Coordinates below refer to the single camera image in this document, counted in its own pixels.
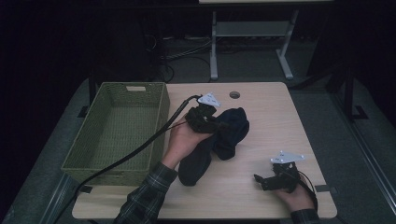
black sock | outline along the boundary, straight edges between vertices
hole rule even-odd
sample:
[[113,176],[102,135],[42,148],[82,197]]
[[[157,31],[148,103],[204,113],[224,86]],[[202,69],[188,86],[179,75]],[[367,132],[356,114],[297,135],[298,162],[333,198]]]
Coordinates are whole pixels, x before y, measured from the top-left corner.
[[248,134],[249,122],[241,107],[228,109],[217,117],[217,122],[229,124],[229,128],[218,131],[218,139],[213,151],[223,161],[235,156],[235,147]]
[[185,186],[194,186],[204,175],[212,158],[210,151],[215,145],[216,134],[200,142],[195,150],[184,158],[178,166],[178,179]]

hand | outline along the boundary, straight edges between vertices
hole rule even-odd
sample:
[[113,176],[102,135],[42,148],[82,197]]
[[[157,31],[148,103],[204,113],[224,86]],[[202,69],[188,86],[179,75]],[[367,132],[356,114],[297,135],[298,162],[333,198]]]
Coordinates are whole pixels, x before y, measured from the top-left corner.
[[168,150],[163,157],[163,164],[171,169],[175,169],[183,158],[190,155],[198,143],[212,135],[211,133],[196,133],[184,117],[173,126],[175,127],[171,130]]
[[287,193],[285,189],[273,190],[273,193],[279,197],[289,208],[290,212],[295,212],[303,209],[315,209],[314,203],[309,197],[308,192],[300,184],[292,193]]

plastic basket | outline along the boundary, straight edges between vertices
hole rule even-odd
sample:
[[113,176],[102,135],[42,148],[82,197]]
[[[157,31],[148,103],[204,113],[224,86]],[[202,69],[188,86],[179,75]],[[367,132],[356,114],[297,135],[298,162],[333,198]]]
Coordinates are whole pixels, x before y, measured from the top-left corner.
[[[104,82],[84,119],[62,170],[78,182],[145,143],[165,124],[169,95],[164,83]],[[139,186],[163,156],[164,134],[124,164],[88,184]]]

flannel shirt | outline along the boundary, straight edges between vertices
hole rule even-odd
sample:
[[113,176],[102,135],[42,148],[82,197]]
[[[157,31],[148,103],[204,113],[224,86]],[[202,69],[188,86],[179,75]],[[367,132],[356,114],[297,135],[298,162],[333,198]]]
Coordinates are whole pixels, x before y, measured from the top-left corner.
[[[158,162],[145,178],[142,185],[128,194],[127,202],[122,206],[115,224],[156,223],[165,194],[177,177],[177,171],[169,169]],[[319,224],[318,214],[314,209],[292,212],[294,224]]]

round hole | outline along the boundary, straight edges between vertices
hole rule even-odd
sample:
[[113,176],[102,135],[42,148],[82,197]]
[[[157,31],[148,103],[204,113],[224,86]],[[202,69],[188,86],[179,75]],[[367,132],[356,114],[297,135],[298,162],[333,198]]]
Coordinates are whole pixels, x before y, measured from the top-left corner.
[[230,92],[230,97],[233,99],[238,99],[240,96],[241,96],[241,94],[237,91]]

